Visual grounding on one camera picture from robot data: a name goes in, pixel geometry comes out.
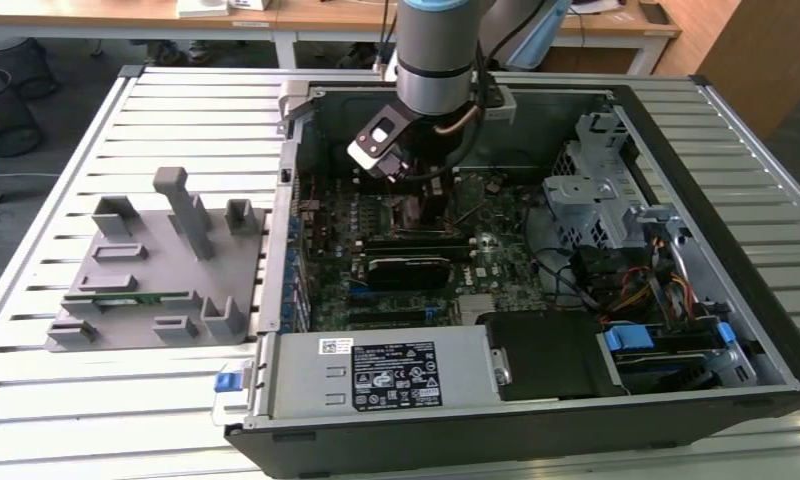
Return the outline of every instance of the wooden desk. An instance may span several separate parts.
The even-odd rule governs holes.
[[[296,41],[378,41],[383,25],[379,0],[282,0],[274,38],[279,58],[294,58]],[[388,12],[394,18],[395,7]],[[653,73],[667,42],[679,35],[677,25],[655,25],[646,21],[637,0],[602,15],[568,16],[563,22],[555,47],[633,49],[629,74]]]
[[[267,24],[264,28],[272,28],[279,14],[276,10],[232,9],[227,17],[178,18],[175,3],[175,0],[0,0],[0,25],[195,30],[236,29],[232,22],[262,22]]]
[[[0,35],[59,38],[270,40],[279,65],[296,68],[298,41],[372,42],[383,22],[380,0],[275,0],[271,10],[179,19],[175,0],[0,0]],[[390,20],[395,7],[390,9]],[[646,22],[637,0],[611,13],[566,19],[556,47],[635,49],[630,74],[650,74],[674,25]]]

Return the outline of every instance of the metal slatted surface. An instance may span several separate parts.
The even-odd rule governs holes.
[[[116,86],[1,281],[0,478],[263,478],[210,417],[214,374],[252,356],[254,344],[67,354],[40,346],[95,232],[88,215],[100,195],[128,194],[137,208],[164,208],[151,189],[154,172],[182,165],[191,173],[188,187],[210,208],[232,197],[271,208],[283,145],[275,130],[280,84],[315,78],[372,79],[355,72],[148,69]],[[800,327],[800,197],[693,83],[506,78],[631,83]],[[649,165],[641,166],[666,198]],[[753,456],[759,463],[747,459]],[[475,478],[502,479],[606,471],[606,478],[649,478],[675,462],[663,471],[669,478],[706,478],[715,468],[729,478],[775,478],[769,460],[800,478],[800,412],[749,422],[686,448],[379,477],[459,479],[476,473]]]

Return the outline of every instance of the warning label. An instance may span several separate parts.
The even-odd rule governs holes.
[[[442,406],[434,342],[355,346],[352,396],[360,412]]]

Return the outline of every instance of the black cylinder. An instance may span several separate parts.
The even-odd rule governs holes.
[[[0,157],[23,155],[44,139],[29,108],[11,84],[12,75],[0,70]]]
[[[35,38],[0,37],[0,70],[12,75],[12,87],[25,99],[47,97],[59,88]]]

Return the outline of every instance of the blue tab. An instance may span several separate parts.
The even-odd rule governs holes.
[[[605,340],[611,351],[654,348],[650,330],[643,325],[617,325],[605,332]]]
[[[611,330],[605,332],[605,341],[609,344],[609,350],[611,350],[613,352],[623,349],[623,344],[619,343],[619,338],[617,338],[617,333],[614,333]]]
[[[727,322],[721,322],[718,324],[718,333],[721,334],[721,338],[729,344],[735,341],[735,332],[733,331],[733,325]]]
[[[214,385],[216,393],[239,392],[243,390],[243,373],[222,372],[216,374],[216,385]]]

